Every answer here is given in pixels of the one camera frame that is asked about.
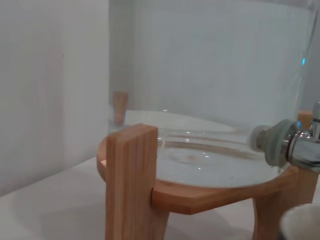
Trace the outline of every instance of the wooden leg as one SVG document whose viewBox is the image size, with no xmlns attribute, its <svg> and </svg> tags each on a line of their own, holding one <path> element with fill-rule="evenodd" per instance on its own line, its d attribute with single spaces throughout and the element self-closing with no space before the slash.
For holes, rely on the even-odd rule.
<svg viewBox="0 0 320 240">
<path fill-rule="evenodd" d="M 106 142 L 106 240 L 163 240 L 169 212 L 151 207 L 158 129 L 138 124 Z"/>
<path fill-rule="evenodd" d="M 301 204 L 312 203 L 317 180 L 318 174 L 300 168 L 295 187 L 255 197 L 252 240 L 275 240 L 284 212 Z"/>
<path fill-rule="evenodd" d="M 125 123 L 128 98 L 129 98 L 129 95 L 127 92 L 123 92 L 123 91 L 113 92 L 113 111 L 114 111 L 113 121 L 118 127 L 122 127 Z"/>
</svg>

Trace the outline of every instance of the glass jar bottom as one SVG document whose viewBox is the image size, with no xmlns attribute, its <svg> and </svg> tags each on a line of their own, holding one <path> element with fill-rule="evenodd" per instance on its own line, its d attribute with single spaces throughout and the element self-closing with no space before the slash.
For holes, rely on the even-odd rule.
<svg viewBox="0 0 320 240">
<path fill-rule="evenodd" d="M 128 110 L 125 126 L 158 127 L 157 179 L 211 188 L 261 184 L 280 174 L 247 146 L 249 131 L 167 111 Z"/>
</svg>

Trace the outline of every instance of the wooden stand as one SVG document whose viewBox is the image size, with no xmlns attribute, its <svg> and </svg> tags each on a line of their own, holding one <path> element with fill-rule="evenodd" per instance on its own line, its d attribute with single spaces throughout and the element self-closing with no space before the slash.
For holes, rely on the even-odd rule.
<svg viewBox="0 0 320 240">
<path fill-rule="evenodd" d="M 302 124 L 310 114 L 302 113 Z M 253 198 L 253 240 L 275 240 L 282 214 L 311 203 L 318 175 L 289 167 L 268 182 L 206 188 L 156 180 L 158 129 L 138 124 L 105 138 L 97 169 L 107 183 L 106 240 L 163 240 L 169 213 L 192 215 Z"/>
</svg>

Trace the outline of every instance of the white countertop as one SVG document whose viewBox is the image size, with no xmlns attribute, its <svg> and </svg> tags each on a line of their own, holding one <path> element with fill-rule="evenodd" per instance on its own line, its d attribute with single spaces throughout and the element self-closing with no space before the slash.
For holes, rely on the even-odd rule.
<svg viewBox="0 0 320 240">
<path fill-rule="evenodd" d="M 105 191 L 92 158 L 5 195 L 0 240 L 103 240 Z M 250 240 L 253 226 L 248 199 L 192 216 L 171 213 L 165 240 Z"/>
</svg>

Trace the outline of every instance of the white wall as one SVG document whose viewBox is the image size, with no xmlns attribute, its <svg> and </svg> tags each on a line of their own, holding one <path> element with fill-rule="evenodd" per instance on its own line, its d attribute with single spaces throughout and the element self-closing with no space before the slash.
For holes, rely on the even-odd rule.
<svg viewBox="0 0 320 240">
<path fill-rule="evenodd" d="M 246 129 L 296 119 L 314 14 L 255 0 L 111 2 L 110 90 L 128 92 L 130 110 Z"/>
<path fill-rule="evenodd" d="M 320 102 L 320 17 L 317 19 L 309 54 L 309 66 L 300 109 L 312 111 L 314 102 Z"/>
<path fill-rule="evenodd" d="M 108 1 L 0 1 L 0 195 L 95 156 Z"/>
</svg>

